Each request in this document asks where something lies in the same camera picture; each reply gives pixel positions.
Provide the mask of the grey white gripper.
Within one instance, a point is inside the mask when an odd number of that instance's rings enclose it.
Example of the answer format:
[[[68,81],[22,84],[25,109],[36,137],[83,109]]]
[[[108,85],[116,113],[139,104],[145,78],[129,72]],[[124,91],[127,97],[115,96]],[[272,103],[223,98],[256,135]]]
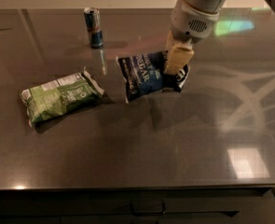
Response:
[[[186,41],[196,44],[207,38],[218,18],[218,12],[200,11],[184,0],[177,0],[171,14],[171,32],[168,33],[165,46],[167,61],[164,73],[166,75],[175,76],[184,68],[194,56],[193,46]]]

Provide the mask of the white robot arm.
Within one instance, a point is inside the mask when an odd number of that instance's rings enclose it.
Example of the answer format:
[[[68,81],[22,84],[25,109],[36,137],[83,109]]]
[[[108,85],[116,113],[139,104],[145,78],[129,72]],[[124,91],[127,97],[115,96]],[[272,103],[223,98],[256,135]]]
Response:
[[[177,0],[171,14],[164,73],[177,75],[194,55],[193,45],[205,39],[218,21],[226,0]]]

